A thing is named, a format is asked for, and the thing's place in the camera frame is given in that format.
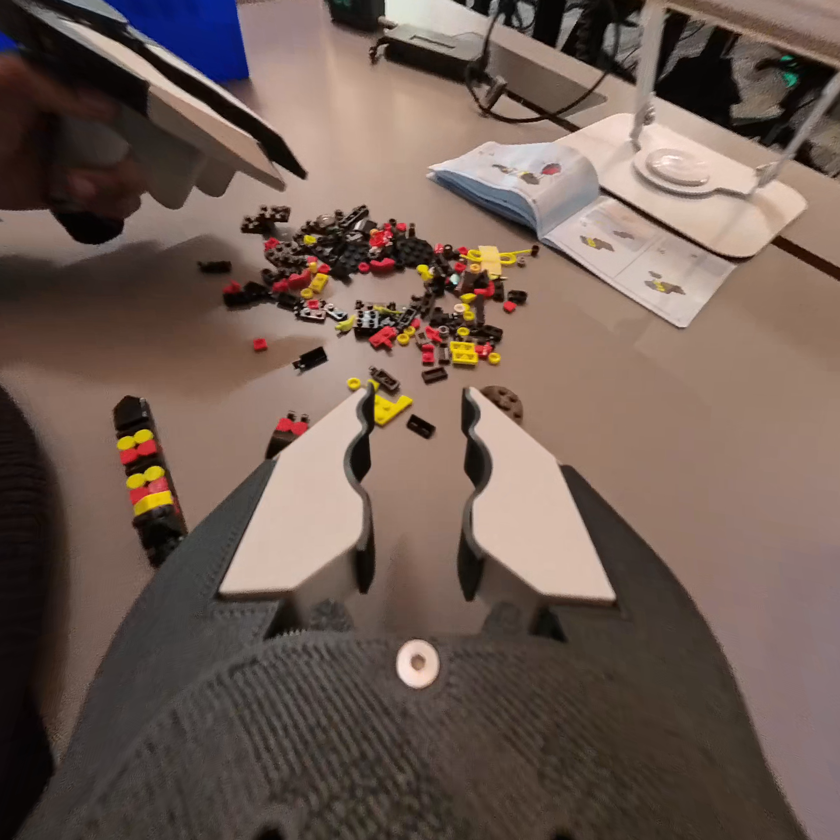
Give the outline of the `pile of lego pieces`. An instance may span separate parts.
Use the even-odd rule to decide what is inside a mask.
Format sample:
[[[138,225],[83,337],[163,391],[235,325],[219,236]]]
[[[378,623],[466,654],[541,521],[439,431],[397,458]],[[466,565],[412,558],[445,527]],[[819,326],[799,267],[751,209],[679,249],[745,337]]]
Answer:
[[[527,302],[525,290],[506,290],[503,270],[525,267],[528,256],[539,254],[538,245],[512,252],[434,245],[417,235],[414,223],[393,217],[375,222],[363,204],[348,213],[336,209],[317,216],[280,238],[280,226],[289,218],[288,206],[263,205],[242,219],[240,232],[262,238],[269,267],[258,280],[227,282],[226,309],[273,305],[298,322],[331,322],[338,336],[352,335],[380,354],[413,346],[426,385],[446,381],[450,369],[501,362],[503,329],[488,323],[487,304],[499,303],[512,314]],[[409,269],[422,288],[407,302],[358,299],[348,309],[329,299],[331,283],[348,285],[355,277],[387,278]]]

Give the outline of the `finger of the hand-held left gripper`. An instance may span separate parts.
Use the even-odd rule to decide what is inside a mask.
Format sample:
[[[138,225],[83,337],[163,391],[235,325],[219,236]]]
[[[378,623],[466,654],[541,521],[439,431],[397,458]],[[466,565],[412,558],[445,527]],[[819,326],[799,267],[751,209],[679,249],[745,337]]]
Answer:
[[[90,12],[88,26],[113,45],[124,48],[139,72],[159,86],[167,85],[184,101],[204,106],[254,140],[273,165],[296,177],[308,172],[288,143],[262,117],[198,69],[134,28],[119,12]]]
[[[237,173],[282,192],[280,168],[258,144],[204,106],[152,81],[151,121],[122,107],[112,131],[126,144],[152,193],[224,193]]]

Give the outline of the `small red black lego assembly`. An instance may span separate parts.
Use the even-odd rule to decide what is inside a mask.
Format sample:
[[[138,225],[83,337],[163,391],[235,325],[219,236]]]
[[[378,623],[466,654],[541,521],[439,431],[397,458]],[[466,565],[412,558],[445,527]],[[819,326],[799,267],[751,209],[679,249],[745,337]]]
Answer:
[[[273,459],[300,436],[305,434],[309,428],[310,417],[308,414],[298,414],[289,411],[282,416],[272,431],[266,447],[265,459]]]

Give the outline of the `person's left hand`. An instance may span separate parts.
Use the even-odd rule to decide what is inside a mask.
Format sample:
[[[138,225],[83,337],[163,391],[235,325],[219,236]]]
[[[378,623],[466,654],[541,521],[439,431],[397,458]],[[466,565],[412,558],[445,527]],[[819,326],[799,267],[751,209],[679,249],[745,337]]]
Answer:
[[[63,195],[82,211],[126,219],[145,194],[142,172],[130,157],[103,169],[51,163],[47,130],[52,118],[109,125],[118,105],[98,91],[70,87],[14,54],[1,59],[1,208],[49,209]]]

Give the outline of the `white desk stand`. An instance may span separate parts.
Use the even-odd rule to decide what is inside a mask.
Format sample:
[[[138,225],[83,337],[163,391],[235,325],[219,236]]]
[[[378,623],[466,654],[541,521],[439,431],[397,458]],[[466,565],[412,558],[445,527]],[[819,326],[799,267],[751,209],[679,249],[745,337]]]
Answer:
[[[656,70],[667,7],[833,68],[778,158],[749,167],[657,121]],[[640,16],[633,110],[556,144],[587,160],[601,189],[625,204],[719,256],[753,257],[807,208],[803,195],[780,175],[838,98],[839,3],[649,1]]]

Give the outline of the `lego instruction booklet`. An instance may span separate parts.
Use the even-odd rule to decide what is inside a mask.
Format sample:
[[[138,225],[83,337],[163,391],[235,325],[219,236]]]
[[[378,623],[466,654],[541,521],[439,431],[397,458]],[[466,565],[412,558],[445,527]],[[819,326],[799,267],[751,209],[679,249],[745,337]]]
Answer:
[[[508,221],[640,306],[684,329],[735,270],[606,195],[594,165],[556,143],[489,141],[427,177]]]

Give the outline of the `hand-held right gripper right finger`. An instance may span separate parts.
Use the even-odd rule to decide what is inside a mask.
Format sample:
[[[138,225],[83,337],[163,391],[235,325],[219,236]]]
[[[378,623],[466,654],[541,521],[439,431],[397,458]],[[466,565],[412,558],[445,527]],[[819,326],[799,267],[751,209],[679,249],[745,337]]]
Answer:
[[[457,552],[464,599],[513,602],[532,618],[552,606],[615,607],[561,462],[475,387],[462,391],[460,428],[470,484]]]

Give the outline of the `dark round lego plate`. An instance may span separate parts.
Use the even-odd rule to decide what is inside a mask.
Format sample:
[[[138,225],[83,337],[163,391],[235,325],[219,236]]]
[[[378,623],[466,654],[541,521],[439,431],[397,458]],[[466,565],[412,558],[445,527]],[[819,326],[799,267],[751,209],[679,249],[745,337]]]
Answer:
[[[520,397],[511,389],[501,385],[488,385],[479,392],[496,408],[521,426],[523,421],[524,408]]]

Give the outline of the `blue storage bin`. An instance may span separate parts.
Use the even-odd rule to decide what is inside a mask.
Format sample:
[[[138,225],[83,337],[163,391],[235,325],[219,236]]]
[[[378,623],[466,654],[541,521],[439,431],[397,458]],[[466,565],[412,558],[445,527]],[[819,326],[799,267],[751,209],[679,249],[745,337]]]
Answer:
[[[215,82],[249,78],[236,1],[111,1],[139,31]]]

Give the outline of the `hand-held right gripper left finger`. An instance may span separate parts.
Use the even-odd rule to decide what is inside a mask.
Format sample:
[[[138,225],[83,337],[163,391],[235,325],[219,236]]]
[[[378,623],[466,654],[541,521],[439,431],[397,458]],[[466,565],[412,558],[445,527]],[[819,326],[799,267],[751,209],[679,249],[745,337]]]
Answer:
[[[317,604],[365,595],[375,576],[371,468],[375,389],[351,393],[271,471],[218,595],[227,602],[285,601],[303,617]]]

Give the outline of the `long black red yellow lego assembly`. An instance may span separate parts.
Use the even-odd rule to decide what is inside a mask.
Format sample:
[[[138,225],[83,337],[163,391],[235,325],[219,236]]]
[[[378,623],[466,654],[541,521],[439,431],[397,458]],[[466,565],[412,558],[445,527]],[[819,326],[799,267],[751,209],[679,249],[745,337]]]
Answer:
[[[158,569],[188,534],[161,435],[148,401],[125,395],[112,409],[116,447],[132,508],[132,526]]]

